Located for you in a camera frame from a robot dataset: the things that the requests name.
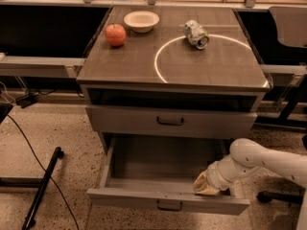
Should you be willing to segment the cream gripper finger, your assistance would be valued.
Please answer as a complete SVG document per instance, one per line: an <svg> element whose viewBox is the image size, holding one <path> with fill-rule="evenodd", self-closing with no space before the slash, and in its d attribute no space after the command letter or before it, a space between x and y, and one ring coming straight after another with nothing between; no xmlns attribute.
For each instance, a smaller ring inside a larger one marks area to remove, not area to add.
<svg viewBox="0 0 307 230"><path fill-rule="evenodd" d="M194 181L193 190L198 195L216 195L220 192L208 184L206 172L201 172Z"/></svg>

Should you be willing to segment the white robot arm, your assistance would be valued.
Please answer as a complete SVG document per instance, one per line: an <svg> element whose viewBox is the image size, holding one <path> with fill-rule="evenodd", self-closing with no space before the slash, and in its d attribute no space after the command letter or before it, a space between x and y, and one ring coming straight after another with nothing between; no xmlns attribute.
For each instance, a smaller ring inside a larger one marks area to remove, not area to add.
<svg viewBox="0 0 307 230"><path fill-rule="evenodd" d="M267 149L254 141L240 138L231 143L229 155L201 172L193 184L200 195L214 195L228 189L234 181L270 170L305 189L296 230L307 230L307 155Z"/></svg>

